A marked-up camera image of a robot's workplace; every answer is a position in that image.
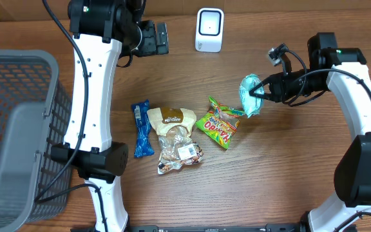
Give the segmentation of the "green Haribo candy bag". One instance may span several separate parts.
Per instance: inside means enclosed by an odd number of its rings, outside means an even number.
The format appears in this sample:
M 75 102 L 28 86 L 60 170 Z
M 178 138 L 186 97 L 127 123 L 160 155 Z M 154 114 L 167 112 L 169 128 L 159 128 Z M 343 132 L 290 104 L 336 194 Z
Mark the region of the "green Haribo candy bag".
M 245 113 L 242 110 L 223 105 L 211 96 L 209 96 L 209 102 L 208 111 L 195 122 L 195 125 L 227 150 Z

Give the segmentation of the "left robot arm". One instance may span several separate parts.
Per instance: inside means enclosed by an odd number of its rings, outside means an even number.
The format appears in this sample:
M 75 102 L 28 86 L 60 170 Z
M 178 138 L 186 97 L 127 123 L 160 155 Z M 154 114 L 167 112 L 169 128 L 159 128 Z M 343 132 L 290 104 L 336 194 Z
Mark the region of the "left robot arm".
M 145 1 L 72 0 L 70 26 L 64 29 L 74 51 L 74 84 L 70 121 L 51 157 L 75 168 L 90 191 L 96 214 L 95 231 L 128 231 L 129 216 L 120 178 L 128 146 L 111 137 L 113 80 L 122 57 L 168 53 L 164 23 L 143 20 Z

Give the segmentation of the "beige brown snack bag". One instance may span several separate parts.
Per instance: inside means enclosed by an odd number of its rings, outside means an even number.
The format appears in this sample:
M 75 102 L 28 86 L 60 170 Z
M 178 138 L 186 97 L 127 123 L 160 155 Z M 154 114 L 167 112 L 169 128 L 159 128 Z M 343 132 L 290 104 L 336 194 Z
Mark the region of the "beige brown snack bag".
M 160 175 L 183 166 L 198 164 L 204 152 L 191 138 L 196 122 L 194 111 L 185 108 L 153 108 L 147 111 L 151 127 L 158 135 Z

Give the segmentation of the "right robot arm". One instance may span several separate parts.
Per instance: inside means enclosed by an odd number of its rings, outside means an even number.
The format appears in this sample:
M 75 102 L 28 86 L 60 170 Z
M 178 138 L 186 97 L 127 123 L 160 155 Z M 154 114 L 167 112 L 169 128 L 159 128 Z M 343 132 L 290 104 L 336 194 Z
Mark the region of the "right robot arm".
M 249 88 L 256 99 L 299 106 L 332 92 L 346 119 L 351 145 L 334 172 L 334 193 L 322 205 L 307 211 L 284 231 L 356 231 L 354 222 L 371 217 L 371 80 L 359 48 L 338 47 L 332 32 L 319 32 L 307 41 L 309 63 L 292 71 L 291 53 L 282 43 L 267 52 L 282 71 Z

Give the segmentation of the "blue snack wrapper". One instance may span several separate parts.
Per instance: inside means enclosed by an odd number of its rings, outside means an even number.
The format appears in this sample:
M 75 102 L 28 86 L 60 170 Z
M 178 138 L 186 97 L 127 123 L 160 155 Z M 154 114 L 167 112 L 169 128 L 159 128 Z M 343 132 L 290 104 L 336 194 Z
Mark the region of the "blue snack wrapper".
M 147 111 L 150 109 L 149 100 L 131 105 L 131 109 L 135 116 L 135 124 L 137 128 L 137 143 L 135 147 L 134 157 L 142 158 L 151 156 L 155 152 L 149 141 L 149 133 L 151 124 Z

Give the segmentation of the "teal tissue wipes pack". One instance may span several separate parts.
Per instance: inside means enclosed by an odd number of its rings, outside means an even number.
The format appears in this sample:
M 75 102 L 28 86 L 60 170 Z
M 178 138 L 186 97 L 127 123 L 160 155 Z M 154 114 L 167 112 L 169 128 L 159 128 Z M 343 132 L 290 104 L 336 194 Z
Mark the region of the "teal tissue wipes pack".
M 244 77 L 240 83 L 240 102 L 248 118 L 252 115 L 258 115 L 263 106 L 263 99 L 250 96 L 249 94 L 249 91 L 260 83 L 259 77 L 253 73 Z

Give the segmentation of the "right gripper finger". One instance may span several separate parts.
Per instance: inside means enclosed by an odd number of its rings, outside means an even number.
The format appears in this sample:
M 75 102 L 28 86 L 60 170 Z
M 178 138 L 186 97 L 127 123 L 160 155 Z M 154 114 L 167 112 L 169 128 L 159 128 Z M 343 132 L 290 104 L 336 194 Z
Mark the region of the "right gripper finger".
M 259 99 L 263 99 L 263 100 L 267 100 L 267 101 L 271 100 L 271 94 L 269 94 L 269 93 L 250 92 L 249 95 L 251 97 L 255 97 L 255 98 L 259 98 Z
M 250 92 L 265 93 L 264 87 L 269 83 L 268 79 L 260 80 L 258 77 L 253 78 L 253 87 L 249 90 Z

